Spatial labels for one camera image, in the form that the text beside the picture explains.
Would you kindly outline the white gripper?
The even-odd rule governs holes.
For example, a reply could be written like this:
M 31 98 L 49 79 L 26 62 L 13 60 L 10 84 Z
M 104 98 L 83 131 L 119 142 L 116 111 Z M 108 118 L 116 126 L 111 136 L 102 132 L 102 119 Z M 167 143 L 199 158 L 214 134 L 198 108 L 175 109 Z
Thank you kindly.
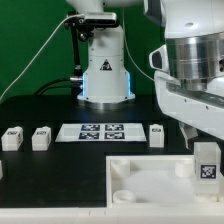
M 165 115 L 179 121 L 186 148 L 198 136 L 197 129 L 224 140 L 224 76 L 212 79 L 206 91 L 192 92 L 169 75 L 165 45 L 149 54 L 149 63 L 155 69 L 158 105 Z

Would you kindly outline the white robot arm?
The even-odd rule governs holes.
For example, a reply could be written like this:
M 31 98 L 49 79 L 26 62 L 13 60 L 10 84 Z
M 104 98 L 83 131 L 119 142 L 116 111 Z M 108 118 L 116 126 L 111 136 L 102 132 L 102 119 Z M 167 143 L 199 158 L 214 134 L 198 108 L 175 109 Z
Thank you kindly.
M 224 140 L 224 0 L 66 0 L 76 11 L 79 38 L 88 42 L 82 104 L 115 108 L 135 98 L 124 67 L 124 27 L 107 7 L 144 5 L 165 28 L 165 44 L 149 55 L 162 112 L 195 137 Z

